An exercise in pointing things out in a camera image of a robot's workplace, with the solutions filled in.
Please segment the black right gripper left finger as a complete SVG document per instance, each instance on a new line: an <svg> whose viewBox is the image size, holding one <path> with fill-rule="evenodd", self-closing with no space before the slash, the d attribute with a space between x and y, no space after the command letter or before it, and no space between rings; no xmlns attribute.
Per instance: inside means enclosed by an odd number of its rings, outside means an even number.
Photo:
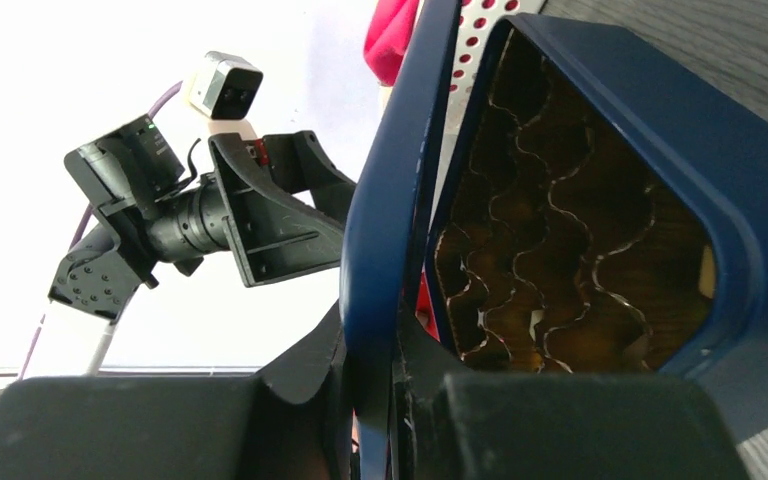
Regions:
<svg viewBox="0 0 768 480"><path fill-rule="evenodd" d="M248 376L49 377L0 392L0 479L346 479L339 311Z"/></svg>

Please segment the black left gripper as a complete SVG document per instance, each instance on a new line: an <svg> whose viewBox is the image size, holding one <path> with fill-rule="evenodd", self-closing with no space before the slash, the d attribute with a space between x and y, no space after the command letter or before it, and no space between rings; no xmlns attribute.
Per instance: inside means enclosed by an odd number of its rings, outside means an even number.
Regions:
<svg viewBox="0 0 768 480"><path fill-rule="evenodd" d="M112 242L96 273L152 286L158 263L189 276L229 248L248 287L339 266L356 183L313 131L254 140L223 133L208 146L216 179L182 163L144 114L66 154Z"/></svg>

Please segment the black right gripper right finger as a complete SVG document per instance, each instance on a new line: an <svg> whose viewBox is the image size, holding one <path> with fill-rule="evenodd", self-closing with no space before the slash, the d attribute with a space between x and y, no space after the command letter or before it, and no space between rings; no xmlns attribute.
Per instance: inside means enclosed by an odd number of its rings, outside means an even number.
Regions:
<svg viewBox="0 0 768 480"><path fill-rule="evenodd" d="M714 403L661 375L470 369L401 312L398 479L745 479Z"/></svg>

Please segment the blue tin lid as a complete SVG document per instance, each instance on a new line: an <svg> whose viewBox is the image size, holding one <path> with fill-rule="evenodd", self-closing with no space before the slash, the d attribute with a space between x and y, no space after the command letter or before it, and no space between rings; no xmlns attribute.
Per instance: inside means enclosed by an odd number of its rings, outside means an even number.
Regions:
<svg viewBox="0 0 768 480"><path fill-rule="evenodd" d="M424 2L347 217L340 312L363 479L388 476L393 348L417 300L460 14Z"/></svg>

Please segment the blue chocolate tin box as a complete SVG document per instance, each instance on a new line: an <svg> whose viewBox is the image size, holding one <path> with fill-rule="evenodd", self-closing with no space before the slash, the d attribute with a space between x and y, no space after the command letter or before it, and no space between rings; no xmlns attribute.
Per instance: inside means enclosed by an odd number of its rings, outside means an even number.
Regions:
<svg viewBox="0 0 768 480"><path fill-rule="evenodd" d="M472 368L680 376L768 428L768 123L625 28L494 25L427 270Z"/></svg>

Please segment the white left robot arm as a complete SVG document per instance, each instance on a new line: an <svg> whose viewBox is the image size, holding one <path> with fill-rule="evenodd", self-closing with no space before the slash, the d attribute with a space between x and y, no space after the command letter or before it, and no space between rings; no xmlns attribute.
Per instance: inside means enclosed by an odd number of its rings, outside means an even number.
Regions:
<svg viewBox="0 0 768 480"><path fill-rule="evenodd" d="M153 268L234 255L248 287L335 268L355 185L310 131L207 140L181 162L148 117L65 156L98 225L56 270L58 306L115 327ZM340 312L243 376L18 381L0 392L0 479L356 479Z"/></svg>

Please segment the magenta cloth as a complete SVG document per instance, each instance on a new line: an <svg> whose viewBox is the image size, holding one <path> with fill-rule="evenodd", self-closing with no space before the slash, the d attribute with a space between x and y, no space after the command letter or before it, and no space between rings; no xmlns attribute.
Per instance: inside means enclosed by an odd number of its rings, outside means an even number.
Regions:
<svg viewBox="0 0 768 480"><path fill-rule="evenodd" d="M369 22L363 58L379 83L392 87L402 66L420 0L379 0Z"/></svg>

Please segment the white plastic basket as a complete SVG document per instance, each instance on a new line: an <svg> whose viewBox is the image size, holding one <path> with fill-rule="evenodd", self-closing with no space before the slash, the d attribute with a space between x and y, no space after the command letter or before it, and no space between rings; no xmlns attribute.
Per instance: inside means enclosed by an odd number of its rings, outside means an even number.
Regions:
<svg viewBox="0 0 768 480"><path fill-rule="evenodd" d="M439 204L475 76L493 25L506 15L539 14L545 3L545 0L464 0L461 2L438 175L432 203L433 213L436 212Z"/></svg>

